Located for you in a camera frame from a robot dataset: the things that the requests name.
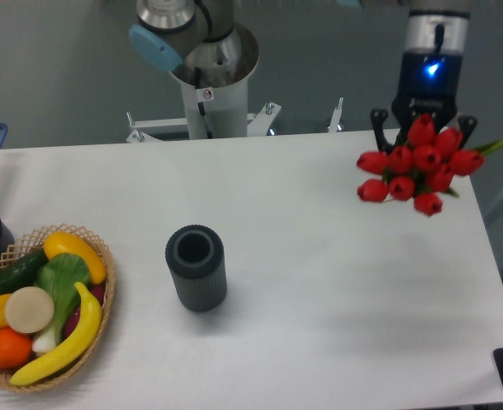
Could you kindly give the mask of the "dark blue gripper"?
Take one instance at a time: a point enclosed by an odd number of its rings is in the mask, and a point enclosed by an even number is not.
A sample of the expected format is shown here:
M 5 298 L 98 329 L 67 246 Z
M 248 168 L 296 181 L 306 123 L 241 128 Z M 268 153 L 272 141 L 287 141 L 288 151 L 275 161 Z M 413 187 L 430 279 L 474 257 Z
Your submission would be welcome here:
M 405 131 L 415 118 L 430 114 L 436 130 L 457 114 L 456 94 L 463 61 L 471 3 L 469 1 L 410 1 L 399 84 L 391 110 Z M 377 148 L 392 153 L 383 125 L 390 111 L 373 108 L 371 126 Z M 458 149 L 477 127 L 473 115 L 457 114 Z

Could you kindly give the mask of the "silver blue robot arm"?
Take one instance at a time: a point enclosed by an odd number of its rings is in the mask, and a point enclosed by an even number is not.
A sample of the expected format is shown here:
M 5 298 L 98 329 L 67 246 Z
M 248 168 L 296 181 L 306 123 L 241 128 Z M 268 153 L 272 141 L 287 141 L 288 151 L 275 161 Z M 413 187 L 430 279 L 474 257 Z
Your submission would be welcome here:
M 408 1 L 406 41 L 396 96 L 390 108 L 371 111 L 378 148 L 394 144 L 384 122 L 400 125 L 406 141 L 418 118 L 428 114 L 436 131 L 456 121 L 468 138 L 477 126 L 460 114 L 456 93 L 471 14 L 468 1 Z M 234 20 L 230 1 L 140 1 L 130 28 L 133 49 L 154 68 L 170 73 L 184 99 L 192 139 L 259 137 L 269 134 L 280 107 L 268 103 L 248 112 L 248 81 L 259 60 L 254 35 Z

